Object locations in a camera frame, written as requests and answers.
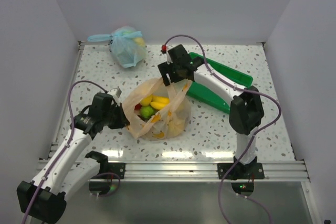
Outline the orange banana-print plastic bag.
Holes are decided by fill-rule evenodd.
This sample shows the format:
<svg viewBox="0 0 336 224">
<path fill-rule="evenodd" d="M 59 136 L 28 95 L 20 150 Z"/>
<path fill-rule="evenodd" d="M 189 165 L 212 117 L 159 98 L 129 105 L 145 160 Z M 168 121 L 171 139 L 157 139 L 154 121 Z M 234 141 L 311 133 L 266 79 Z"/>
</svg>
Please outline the orange banana-print plastic bag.
<svg viewBox="0 0 336 224">
<path fill-rule="evenodd" d="M 153 78 L 137 86 L 123 101 L 129 133 L 135 139 L 146 140 L 164 140 L 183 133 L 191 116 L 191 104 L 186 97 L 191 85 L 192 81 L 183 80 L 165 86 L 162 78 Z M 168 98 L 170 102 L 145 119 L 135 107 L 150 95 Z"/>
</svg>

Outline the yellow banana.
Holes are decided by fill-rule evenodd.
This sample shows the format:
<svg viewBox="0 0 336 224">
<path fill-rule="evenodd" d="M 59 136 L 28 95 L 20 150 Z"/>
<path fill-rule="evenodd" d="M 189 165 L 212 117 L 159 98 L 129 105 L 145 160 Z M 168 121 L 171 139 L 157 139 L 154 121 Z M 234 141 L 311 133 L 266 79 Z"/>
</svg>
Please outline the yellow banana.
<svg viewBox="0 0 336 224">
<path fill-rule="evenodd" d="M 170 103 L 169 98 L 154 95 L 152 97 L 152 101 L 150 102 L 150 106 L 155 110 L 161 110 L 169 103 Z"/>
</svg>

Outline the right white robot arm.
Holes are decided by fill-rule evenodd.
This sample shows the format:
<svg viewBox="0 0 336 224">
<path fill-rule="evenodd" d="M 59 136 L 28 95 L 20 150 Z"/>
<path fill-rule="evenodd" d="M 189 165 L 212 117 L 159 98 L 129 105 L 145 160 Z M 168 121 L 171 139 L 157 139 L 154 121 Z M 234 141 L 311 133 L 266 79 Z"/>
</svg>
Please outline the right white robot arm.
<svg viewBox="0 0 336 224">
<path fill-rule="evenodd" d="M 234 159 L 241 165 L 255 163 L 254 134 L 265 115 L 258 90 L 231 81 L 209 65 L 205 57 L 192 59 L 182 45 L 170 50 L 162 45 L 161 53 L 166 55 L 166 62 L 158 68 L 166 86 L 187 79 L 208 88 L 229 104 L 229 123 L 237 135 Z"/>
</svg>

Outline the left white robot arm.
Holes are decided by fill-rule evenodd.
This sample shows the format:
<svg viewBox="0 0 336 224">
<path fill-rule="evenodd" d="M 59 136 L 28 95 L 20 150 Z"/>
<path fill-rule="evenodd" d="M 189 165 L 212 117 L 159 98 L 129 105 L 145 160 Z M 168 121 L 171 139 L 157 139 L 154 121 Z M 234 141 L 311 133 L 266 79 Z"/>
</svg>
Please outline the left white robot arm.
<svg viewBox="0 0 336 224">
<path fill-rule="evenodd" d="M 18 185 L 22 222 L 31 216 L 44 223 L 56 223 L 67 201 L 87 180 L 112 173 L 108 157 L 96 151 L 87 153 L 78 166 L 75 161 L 105 127 L 115 130 L 129 125 L 120 94 L 118 88 L 95 94 L 92 104 L 72 118 L 66 138 L 44 168 L 30 182 Z"/>
</svg>

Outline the green lime fruit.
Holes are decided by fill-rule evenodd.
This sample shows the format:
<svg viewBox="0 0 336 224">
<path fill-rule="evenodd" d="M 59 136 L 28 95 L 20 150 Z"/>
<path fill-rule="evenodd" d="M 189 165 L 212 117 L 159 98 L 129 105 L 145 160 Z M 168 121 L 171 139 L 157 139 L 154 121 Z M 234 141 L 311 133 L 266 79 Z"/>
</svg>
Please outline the green lime fruit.
<svg viewBox="0 0 336 224">
<path fill-rule="evenodd" d="M 142 106 L 140 109 L 140 116 L 144 119 L 150 118 L 152 115 L 155 114 L 155 110 L 150 106 Z"/>
</svg>

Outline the blue tied plastic bag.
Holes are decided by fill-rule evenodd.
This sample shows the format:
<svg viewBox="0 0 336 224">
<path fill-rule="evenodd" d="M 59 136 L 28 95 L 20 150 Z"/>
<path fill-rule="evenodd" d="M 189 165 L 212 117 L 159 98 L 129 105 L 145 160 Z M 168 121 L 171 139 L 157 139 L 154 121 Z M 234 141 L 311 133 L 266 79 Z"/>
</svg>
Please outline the blue tied plastic bag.
<svg viewBox="0 0 336 224">
<path fill-rule="evenodd" d="M 110 34 L 89 36 L 87 41 L 107 41 L 112 57 L 124 68 L 135 67 L 147 56 L 142 33 L 130 26 L 123 26 Z"/>
</svg>

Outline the red yellow mango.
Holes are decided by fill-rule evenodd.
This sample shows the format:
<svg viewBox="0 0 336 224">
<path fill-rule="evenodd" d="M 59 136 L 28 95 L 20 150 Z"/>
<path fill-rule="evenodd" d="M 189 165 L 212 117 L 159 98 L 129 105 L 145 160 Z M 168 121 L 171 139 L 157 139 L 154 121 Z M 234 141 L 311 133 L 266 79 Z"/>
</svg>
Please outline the red yellow mango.
<svg viewBox="0 0 336 224">
<path fill-rule="evenodd" d="M 141 104 L 137 104 L 135 107 L 134 107 L 134 110 L 135 111 L 138 111 L 142 108 L 142 105 Z"/>
</svg>

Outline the green plastic tray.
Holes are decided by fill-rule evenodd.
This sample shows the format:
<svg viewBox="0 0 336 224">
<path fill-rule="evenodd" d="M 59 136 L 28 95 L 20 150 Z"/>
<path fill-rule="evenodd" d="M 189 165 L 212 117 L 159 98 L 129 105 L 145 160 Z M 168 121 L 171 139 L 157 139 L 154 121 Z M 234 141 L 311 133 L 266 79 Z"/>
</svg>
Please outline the green plastic tray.
<svg viewBox="0 0 336 224">
<path fill-rule="evenodd" d="M 243 85 L 249 88 L 253 83 L 253 77 L 245 73 L 242 73 L 238 70 L 230 68 L 226 65 L 223 65 L 217 61 L 207 58 L 207 63 L 210 64 L 217 72 L 224 75 L 231 81 L 234 81 L 237 84 Z M 193 83 L 187 95 L 199 102 L 203 102 L 207 105 L 210 105 L 213 108 L 216 108 L 226 114 L 229 114 L 230 107 L 222 98 L 212 92 L 209 88 L 206 88 L 198 83 Z"/>
</svg>

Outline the aluminium frame rail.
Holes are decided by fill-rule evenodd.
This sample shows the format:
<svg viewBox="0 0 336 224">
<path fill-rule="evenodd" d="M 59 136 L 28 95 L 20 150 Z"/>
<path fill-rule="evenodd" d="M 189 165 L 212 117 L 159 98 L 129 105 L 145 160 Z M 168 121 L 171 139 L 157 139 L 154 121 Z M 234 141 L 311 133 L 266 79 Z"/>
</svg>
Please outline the aluminium frame rail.
<svg viewBox="0 0 336 224">
<path fill-rule="evenodd" d="M 119 166 L 124 182 L 218 182 L 217 162 L 196 161 L 130 161 L 113 162 Z M 233 182 L 308 182 L 310 180 L 303 161 L 263 162 L 247 178 Z"/>
</svg>

